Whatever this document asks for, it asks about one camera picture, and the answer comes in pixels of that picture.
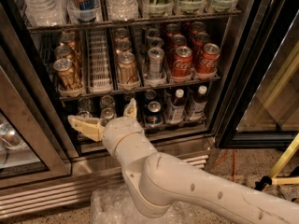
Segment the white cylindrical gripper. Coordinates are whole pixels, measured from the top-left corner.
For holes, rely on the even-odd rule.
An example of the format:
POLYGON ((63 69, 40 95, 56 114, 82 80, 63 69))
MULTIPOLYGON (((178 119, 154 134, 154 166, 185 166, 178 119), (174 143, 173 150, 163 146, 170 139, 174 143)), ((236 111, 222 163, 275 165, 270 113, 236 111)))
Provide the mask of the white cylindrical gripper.
POLYGON ((137 105, 135 98, 124 108, 124 117, 119 117, 106 122, 99 118, 83 118, 82 116, 69 115, 69 124, 73 129, 82 133, 95 142, 102 141, 103 146, 110 155, 115 153, 118 143, 133 133, 143 133, 144 130, 136 120, 137 105))

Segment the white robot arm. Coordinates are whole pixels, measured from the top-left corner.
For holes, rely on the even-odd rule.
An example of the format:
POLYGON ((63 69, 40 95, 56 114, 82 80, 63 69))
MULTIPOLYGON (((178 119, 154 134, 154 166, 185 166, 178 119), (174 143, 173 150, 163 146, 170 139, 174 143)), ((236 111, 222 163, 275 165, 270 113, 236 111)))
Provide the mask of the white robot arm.
POLYGON ((100 141, 121 165, 137 210, 161 217, 175 201, 191 203, 234 224, 299 224, 299 204, 207 173, 158 151, 133 115, 103 124, 99 118, 67 117, 73 129, 100 141))

